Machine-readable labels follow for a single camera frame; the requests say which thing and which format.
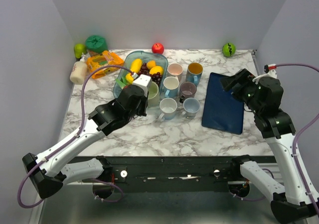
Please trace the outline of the blue butterfly mug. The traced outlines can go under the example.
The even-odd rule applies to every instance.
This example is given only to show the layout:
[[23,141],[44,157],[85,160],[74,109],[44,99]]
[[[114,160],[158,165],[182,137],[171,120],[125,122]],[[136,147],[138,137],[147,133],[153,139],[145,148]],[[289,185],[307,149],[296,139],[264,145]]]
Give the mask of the blue butterfly mug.
[[203,67],[199,63],[191,63],[187,67],[185,80],[198,86],[203,72]]

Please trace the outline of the green mug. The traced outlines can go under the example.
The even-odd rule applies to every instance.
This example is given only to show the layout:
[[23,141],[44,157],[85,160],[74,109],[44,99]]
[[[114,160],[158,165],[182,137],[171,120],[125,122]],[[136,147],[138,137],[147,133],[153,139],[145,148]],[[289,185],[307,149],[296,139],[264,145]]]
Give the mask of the green mug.
[[155,107],[160,103],[159,87],[155,82],[151,82],[148,89],[148,107]]

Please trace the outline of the pink mug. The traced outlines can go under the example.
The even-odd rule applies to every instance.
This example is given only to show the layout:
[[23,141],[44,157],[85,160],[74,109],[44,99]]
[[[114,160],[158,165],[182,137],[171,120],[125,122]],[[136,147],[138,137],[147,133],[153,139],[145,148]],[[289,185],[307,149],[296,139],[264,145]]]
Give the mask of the pink mug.
[[178,63],[170,64],[167,68],[167,75],[169,77],[176,77],[179,81],[181,81],[183,75],[183,67]]

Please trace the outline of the light blue faceted mug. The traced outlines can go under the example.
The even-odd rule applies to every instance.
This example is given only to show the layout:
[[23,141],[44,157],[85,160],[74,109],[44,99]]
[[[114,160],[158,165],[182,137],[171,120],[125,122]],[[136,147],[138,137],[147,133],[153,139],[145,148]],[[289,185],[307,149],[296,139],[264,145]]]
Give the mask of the light blue faceted mug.
[[179,80],[177,77],[167,77],[163,82],[164,98],[174,99],[178,94]]

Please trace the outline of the light blue white mug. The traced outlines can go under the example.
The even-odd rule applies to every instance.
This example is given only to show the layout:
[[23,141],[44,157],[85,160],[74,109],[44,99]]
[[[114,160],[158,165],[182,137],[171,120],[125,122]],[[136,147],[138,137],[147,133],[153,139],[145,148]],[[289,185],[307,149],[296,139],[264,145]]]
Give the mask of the light blue white mug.
[[161,114],[159,115],[159,119],[170,120],[170,119],[173,119],[176,115],[177,102],[172,98],[164,98],[160,102],[159,108],[161,111]]

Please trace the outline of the purple mug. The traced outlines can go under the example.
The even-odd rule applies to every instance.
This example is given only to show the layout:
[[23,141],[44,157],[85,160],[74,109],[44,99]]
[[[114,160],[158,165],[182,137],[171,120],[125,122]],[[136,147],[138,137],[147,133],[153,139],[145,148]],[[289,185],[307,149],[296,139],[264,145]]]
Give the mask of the purple mug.
[[183,103],[188,98],[194,98],[197,86],[192,82],[183,82],[179,87],[179,102]]

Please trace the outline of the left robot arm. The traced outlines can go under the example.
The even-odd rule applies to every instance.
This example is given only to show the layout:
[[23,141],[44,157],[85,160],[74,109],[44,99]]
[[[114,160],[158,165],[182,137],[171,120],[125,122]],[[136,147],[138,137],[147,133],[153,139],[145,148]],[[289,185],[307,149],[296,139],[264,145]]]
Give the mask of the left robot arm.
[[51,197],[65,184],[82,179],[104,182],[111,170],[101,158],[70,164],[75,156],[96,141],[127,125],[135,116],[145,116],[148,89],[129,85],[112,101],[97,106],[81,126],[50,149],[37,155],[28,153],[22,162],[42,199]]

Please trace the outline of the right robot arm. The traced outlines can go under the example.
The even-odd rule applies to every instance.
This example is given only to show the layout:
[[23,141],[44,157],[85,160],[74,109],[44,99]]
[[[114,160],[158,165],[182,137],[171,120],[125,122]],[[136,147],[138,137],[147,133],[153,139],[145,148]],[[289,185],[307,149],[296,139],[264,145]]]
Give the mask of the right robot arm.
[[299,149],[291,117],[280,109],[284,93],[275,69],[254,76],[247,69],[221,78],[223,90],[243,102],[254,114],[256,127],[275,157],[283,183],[270,177],[249,155],[232,159],[230,176],[249,180],[270,202],[281,224],[312,218],[319,214],[319,193],[308,176]]

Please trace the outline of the grey white mug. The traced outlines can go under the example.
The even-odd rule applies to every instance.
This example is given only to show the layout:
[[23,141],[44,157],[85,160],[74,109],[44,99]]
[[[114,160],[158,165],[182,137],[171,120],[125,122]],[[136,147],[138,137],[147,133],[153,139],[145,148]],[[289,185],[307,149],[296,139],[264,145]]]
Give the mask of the grey white mug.
[[196,98],[187,98],[183,102],[182,115],[187,118],[195,118],[196,114],[200,110],[200,102]]

